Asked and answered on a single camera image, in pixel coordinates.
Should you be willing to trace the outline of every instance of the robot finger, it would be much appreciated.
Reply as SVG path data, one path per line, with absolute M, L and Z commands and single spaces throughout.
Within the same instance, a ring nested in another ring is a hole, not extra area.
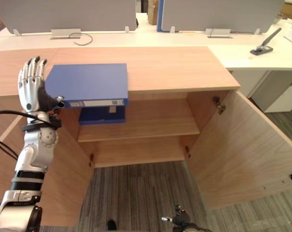
M 29 64 L 31 63 L 31 60 L 28 60 L 28 62 L 25 63 L 23 69 L 22 69 L 22 81 L 26 81 L 28 79 L 28 70 L 29 70 Z
M 21 83 L 21 79 L 22 79 L 22 69 L 19 70 L 19 74 L 18 74 L 18 88 L 22 87 L 22 83 Z
M 28 81 L 30 81 L 30 80 L 34 81 L 36 65 L 37 65 L 37 62 L 39 60 L 40 60 L 39 56 L 37 56 L 31 60 L 30 65 L 29 65 L 29 71 L 28 71 Z
M 40 64 L 38 66 L 38 69 L 36 71 L 36 77 L 39 77 L 42 81 L 44 81 L 44 67 L 45 67 L 45 64 L 47 63 L 47 60 L 46 59 L 43 59 L 40 61 Z

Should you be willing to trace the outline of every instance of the white desk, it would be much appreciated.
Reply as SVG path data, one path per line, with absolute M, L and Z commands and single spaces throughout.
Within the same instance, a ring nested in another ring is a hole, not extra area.
M 123 46 L 208 46 L 219 61 L 242 85 L 241 91 L 251 96 L 254 88 L 265 76 L 266 71 L 292 71 L 292 42 L 284 38 L 284 33 L 291 24 L 286 20 L 272 25 L 262 35 L 232 34 L 232 39 L 209 39 L 203 32 L 163 33 L 156 32 L 156 26 L 147 22 L 145 13 L 137 13 L 139 28 L 130 33 L 90 32 L 93 42 L 86 47 L 123 47 Z M 260 45 L 277 28 L 282 31 L 269 43 L 274 51 L 255 56 L 250 50 Z M 16 37 L 4 29 L 0 32 L 0 51 L 34 48 L 78 47 L 74 40 L 50 40 L 50 33 L 25 34 Z M 82 36 L 79 43 L 89 38 Z

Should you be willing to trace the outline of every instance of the robotic arm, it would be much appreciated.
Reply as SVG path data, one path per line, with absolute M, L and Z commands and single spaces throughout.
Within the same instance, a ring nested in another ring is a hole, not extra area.
M 47 111 L 63 106 L 63 97 L 52 98 L 45 92 L 44 66 L 47 60 L 37 65 L 40 57 L 25 63 L 18 76 L 18 93 L 23 109 L 42 121 L 28 118 L 25 144 L 19 154 L 10 190 L 7 190 L 0 204 L 0 228 L 19 232 L 38 232 L 42 208 L 41 199 L 45 173 L 53 160 L 58 141 L 56 129 L 61 121 L 48 116 Z

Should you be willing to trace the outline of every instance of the cabinet top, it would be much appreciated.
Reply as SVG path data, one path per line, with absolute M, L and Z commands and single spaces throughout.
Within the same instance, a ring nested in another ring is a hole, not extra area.
M 129 92 L 237 89 L 240 84 L 207 47 L 92 47 L 0 51 L 0 96 L 18 95 L 23 64 L 37 55 L 54 64 L 126 63 Z

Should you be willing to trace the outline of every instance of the blue binder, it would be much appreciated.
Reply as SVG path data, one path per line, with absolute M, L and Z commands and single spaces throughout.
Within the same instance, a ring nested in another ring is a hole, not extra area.
M 125 107 L 116 106 L 114 111 L 110 107 L 86 107 L 79 116 L 80 125 L 121 123 L 125 122 Z
M 65 108 L 128 105 L 126 64 L 54 65 L 45 88 Z

